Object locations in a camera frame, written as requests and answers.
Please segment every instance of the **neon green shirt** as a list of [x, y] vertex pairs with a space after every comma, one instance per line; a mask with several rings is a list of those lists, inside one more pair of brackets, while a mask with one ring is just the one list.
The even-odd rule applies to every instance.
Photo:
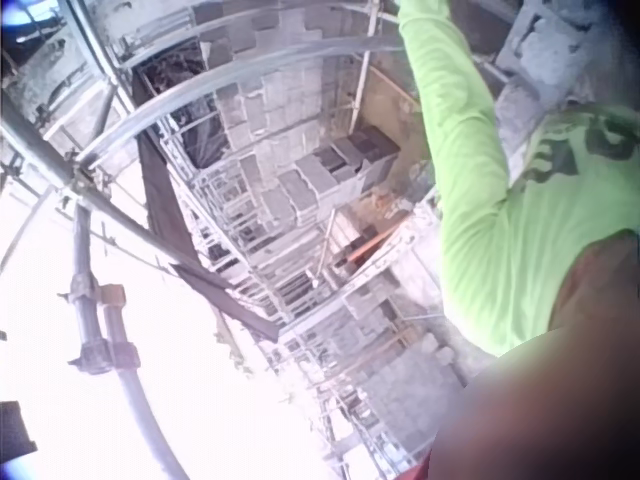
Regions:
[[640, 227], [640, 117], [586, 107], [550, 117], [512, 188], [493, 99], [446, 0], [403, 0], [443, 213], [442, 286], [454, 321], [495, 355], [545, 333], [590, 243]]

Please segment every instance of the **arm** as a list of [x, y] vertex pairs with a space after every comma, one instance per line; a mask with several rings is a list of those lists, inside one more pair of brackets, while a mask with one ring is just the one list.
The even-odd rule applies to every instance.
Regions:
[[459, 313], [477, 317], [497, 302], [487, 295], [498, 268], [491, 252], [506, 242], [495, 228], [507, 195], [508, 168], [493, 98], [449, 19], [448, 0], [402, 0], [400, 5], [400, 32], [442, 197], [443, 281]]

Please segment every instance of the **person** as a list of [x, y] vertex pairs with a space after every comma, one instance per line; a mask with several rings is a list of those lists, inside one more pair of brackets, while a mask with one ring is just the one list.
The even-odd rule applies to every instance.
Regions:
[[549, 115], [509, 188], [448, 1], [402, 0], [399, 20], [441, 195], [447, 309], [500, 357], [403, 480], [640, 478], [640, 117]]
[[575, 321], [571, 309], [640, 315], [640, 116], [549, 115], [509, 188], [493, 99], [448, 1], [400, 5], [441, 196], [443, 294], [462, 333], [499, 356]]

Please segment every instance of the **black tarp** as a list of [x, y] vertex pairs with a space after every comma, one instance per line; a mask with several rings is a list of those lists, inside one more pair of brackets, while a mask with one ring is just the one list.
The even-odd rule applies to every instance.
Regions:
[[[134, 75], [132, 83], [134, 101], [137, 105], [142, 105], [150, 96], [138, 75]], [[154, 142], [154, 138], [155, 136], [149, 132], [142, 133], [137, 138], [142, 179], [149, 210], [149, 228], [173, 248], [195, 261], [199, 261], [171, 184], [164, 157]], [[205, 297], [211, 305], [238, 320], [263, 338], [273, 342], [278, 340], [280, 328], [233, 299], [225, 291], [225, 288], [230, 288], [231, 284], [218, 274], [209, 272], [204, 267], [199, 271], [184, 265], [173, 265], [173, 268], [191, 288]]]

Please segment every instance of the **red object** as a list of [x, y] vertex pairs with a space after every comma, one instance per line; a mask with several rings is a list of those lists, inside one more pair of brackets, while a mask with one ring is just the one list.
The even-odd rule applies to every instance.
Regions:
[[421, 465], [401, 473], [396, 480], [427, 480], [429, 473], [429, 460], [431, 460], [431, 452], [429, 452]]

